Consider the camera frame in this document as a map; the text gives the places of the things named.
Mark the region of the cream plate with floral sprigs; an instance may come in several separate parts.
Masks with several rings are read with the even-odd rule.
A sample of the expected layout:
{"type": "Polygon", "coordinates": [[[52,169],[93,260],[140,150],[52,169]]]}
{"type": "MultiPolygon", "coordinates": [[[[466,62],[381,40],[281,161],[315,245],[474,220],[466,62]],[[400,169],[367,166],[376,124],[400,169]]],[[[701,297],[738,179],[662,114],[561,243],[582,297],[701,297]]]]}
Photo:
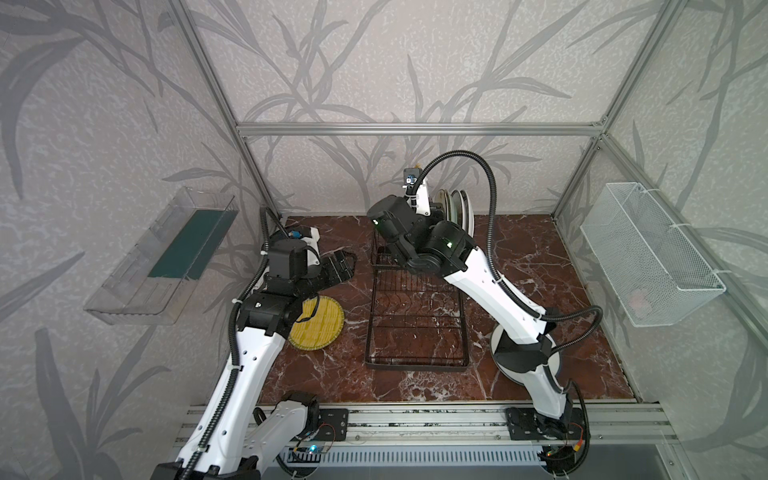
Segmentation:
{"type": "Polygon", "coordinates": [[[437,193],[434,195],[433,205],[434,205],[434,208],[440,213],[443,219],[448,218],[446,191],[444,189],[439,189],[437,193]]]}

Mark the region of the mint green flower plate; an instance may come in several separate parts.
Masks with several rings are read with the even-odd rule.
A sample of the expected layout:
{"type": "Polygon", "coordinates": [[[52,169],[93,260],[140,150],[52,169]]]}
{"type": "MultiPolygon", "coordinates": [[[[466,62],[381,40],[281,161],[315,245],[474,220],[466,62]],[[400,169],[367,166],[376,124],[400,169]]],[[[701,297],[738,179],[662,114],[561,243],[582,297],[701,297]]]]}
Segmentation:
{"type": "Polygon", "coordinates": [[[446,219],[452,223],[459,224],[459,207],[454,200],[454,196],[448,190],[444,191],[446,219]]]}

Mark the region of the white plate green text rim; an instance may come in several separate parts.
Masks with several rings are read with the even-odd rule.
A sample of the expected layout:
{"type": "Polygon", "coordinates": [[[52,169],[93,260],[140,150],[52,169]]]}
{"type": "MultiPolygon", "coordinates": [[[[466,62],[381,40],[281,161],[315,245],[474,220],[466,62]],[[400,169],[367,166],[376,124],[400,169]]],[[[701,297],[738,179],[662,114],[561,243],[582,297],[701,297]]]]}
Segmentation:
{"type": "Polygon", "coordinates": [[[470,237],[474,237],[475,232],[475,213],[472,201],[466,191],[462,191],[465,203],[466,231],[470,237]]]}

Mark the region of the white plate orange sunburst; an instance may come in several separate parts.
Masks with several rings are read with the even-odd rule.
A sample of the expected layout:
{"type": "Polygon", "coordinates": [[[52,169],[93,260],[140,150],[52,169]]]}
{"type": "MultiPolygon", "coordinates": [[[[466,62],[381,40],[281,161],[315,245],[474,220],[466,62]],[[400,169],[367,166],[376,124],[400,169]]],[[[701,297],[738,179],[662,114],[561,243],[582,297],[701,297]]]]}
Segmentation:
{"type": "Polygon", "coordinates": [[[461,226],[463,230],[467,231],[468,225],[469,225],[468,223],[469,219],[468,219],[466,192],[464,190],[455,190],[452,193],[452,198],[456,205],[456,211],[457,211],[456,222],[461,226]]]}

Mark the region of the white plate green clover emblem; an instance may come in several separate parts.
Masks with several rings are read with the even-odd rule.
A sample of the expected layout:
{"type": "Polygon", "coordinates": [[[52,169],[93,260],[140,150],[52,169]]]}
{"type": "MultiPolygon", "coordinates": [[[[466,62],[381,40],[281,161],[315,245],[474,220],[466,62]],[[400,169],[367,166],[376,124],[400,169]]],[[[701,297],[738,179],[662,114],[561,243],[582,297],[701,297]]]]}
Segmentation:
{"type": "Polygon", "coordinates": [[[491,335],[491,352],[499,370],[514,383],[527,386],[534,378],[555,381],[561,371],[561,357],[554,353],[555,343],[549,334],[539,334],[533,343],[514,341],[501,326],[491,335]]]}

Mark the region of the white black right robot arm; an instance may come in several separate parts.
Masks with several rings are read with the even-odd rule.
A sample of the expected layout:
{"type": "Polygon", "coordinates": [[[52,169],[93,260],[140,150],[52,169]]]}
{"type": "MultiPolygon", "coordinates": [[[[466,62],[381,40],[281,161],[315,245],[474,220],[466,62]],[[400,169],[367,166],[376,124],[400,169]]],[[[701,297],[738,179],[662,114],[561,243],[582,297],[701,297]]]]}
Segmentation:
{"type": "Polygon", "coordinates": [[[572,425],[572,411],[586,408],[581,398],[571,400],[574,381],[559,384],[550,361],[588,338],[601,324],[603,310],[590,305],[572,313],[550,313],[500,273],[494,264],[497,185],[489,163],[479,154],[453,150],[433,159],[407,182],[402,196],[388,195],[367,212],[385,240],[396,264],[412,273],[438,276],[482,307],[497,323],[492,355],[497,367],[522,385],[533,401],[533,411],[521,418],[544,437],[564,437],[572,425]],[[460,225],[419,206],[417,196],[427,175],[455,157],[476,162],[489,188],[485,247],[460,225]]]}

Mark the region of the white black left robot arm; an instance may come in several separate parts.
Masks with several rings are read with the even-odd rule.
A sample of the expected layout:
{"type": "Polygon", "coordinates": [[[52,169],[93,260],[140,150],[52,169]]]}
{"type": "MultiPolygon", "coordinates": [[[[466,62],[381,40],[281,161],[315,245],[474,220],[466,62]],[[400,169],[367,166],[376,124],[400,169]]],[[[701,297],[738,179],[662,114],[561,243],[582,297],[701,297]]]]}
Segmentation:
{"type": "Polygon", "coordinates": [[[350,280],[357,257],[338,249],[318,251],[319,234],[293,232],[260,211],[260,264],[248,286],[233,299],[227,326],[229,359],[201,420],[177,458],[157,465],[155,479],[259,479],[287,444],[315,433],[320,409],[315,395],[290,392],[260,421],[251,453],[246,431],[274,362],[295,324],[308,321],[305,301],[350,280]]]}

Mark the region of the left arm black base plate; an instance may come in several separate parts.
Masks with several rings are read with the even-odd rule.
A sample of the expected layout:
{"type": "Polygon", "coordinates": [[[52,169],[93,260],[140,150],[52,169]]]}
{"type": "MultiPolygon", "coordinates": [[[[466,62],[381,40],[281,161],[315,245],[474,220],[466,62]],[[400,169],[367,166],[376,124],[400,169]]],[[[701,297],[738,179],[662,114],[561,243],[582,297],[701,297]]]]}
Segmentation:
{"type": "Polygon", "coordinates": [[[298,439],[337,442],[345,441],[350,411],[346,408],[319,408],[308,412],[307,423],[298,439]]]}

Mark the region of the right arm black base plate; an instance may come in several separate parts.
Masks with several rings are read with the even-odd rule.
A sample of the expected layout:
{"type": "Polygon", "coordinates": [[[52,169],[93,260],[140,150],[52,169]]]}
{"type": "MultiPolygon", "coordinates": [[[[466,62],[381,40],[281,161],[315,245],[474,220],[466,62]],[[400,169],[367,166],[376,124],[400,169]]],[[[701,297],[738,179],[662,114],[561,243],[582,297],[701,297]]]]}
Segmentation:
{"type": "Polygon", "coordinates": [[[584,412],[570,403],[560,418],[541,415],[533,407],[506,408],[504,417],[511,440],[575,443],[587,438],[584,412]]]}

